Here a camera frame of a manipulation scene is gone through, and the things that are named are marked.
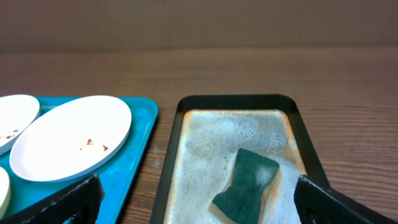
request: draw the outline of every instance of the sponge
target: sponge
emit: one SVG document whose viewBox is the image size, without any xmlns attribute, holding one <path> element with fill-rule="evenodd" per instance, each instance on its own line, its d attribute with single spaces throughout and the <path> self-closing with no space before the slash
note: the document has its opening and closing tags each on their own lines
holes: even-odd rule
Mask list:
<svg viewBox="0 0 398 224">
<path fill-rule="evenodd" d="M 262 193 L 274 180 L 278 169 L 278 162 L 246 149 L 239 149 L 231 185 L 216 195 L 212 202 L 236 223 L 257 224 Z"/>
</svg>

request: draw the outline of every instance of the wooden table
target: wooden table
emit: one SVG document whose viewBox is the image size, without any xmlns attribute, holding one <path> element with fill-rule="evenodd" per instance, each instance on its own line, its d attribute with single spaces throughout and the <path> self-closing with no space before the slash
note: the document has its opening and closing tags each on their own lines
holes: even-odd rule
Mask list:
<svg viewBox="0 0 398 224">
<path fill-rule="evenodd" d="M 0 55 L 0 95 L 13 93 L 157 102 L 125 223 L 149 222 L 178 101 L 246 93 L 292 97 L 332 187 L 398 220 L 398 46 Z"/>
</svg>

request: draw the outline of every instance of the soap foam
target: soap foam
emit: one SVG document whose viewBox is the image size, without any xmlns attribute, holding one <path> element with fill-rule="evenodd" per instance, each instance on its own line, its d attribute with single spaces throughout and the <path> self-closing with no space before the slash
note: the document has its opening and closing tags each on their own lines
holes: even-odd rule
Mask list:
<svg viewBox="0 0 398 224">
<path fill-rule="evenodd" d="M 265 167 L 260 167 L 260 169 L 256 173 L 256 184 L 257 185 L 265 185 L 272 181 L 274 177 L 274 172 L 271 169 L 267 169 Z"/>
<path fill-rule="evenodd" d="M 294 190 L 306 171 L 289 120 L 279 110 L 186 113 L 164 223 L 225 223 L 209 208 L 229 185 L 239 148 L 280 165 L 280 184 L 263 201 L 260 223 L 300 223 Z M 259 171 L 258 181 L 270 178 L 266 174 Z"/>
</svg>

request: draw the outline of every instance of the white oval plate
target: white oval plate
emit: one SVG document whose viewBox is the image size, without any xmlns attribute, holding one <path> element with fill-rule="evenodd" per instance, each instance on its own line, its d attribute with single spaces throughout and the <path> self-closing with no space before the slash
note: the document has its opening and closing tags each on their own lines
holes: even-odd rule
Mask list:
<svg viewBox="0 0 398 224">
<path fill-rule="evenodd" d="M 40 104 L 33 96 L 0 97 L 0 155 L 10 150 L 18 135 L 39 116 Z"/>
<path fill-rule="evenodd" d="M 5 214 L 11 198 L 10 178 L 6 170 L 0 167 L 0 219 Z"/>
<path fill-rule="evenodd" d="M 31 181 L 70 180 L 111 159 L 124 144 L 131 111 L 112 96 L 88 96 L 45 113 L 15 142 L 10 165 Z"/>
</svg>

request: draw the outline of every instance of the black tray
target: black tray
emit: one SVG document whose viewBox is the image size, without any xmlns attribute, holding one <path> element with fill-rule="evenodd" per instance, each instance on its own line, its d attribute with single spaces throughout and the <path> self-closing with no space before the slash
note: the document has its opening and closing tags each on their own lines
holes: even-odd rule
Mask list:
<svg viewBox="0 0 398 224">
<path fill-rule="evenodd" d="M 159 187 L 152 211 L 151 223 L 163 223 L 169 196 L 175 156 L 184 114 L 189 110 L 281 110 L 289 118 L 308 178 L 324 189 L 331 189 L 318 156 L 307 133 L 295 102 L 283 95 L 207 95 L 188 96 L 177 106 L 169 147 L 160 177 Z"/>
</svg>

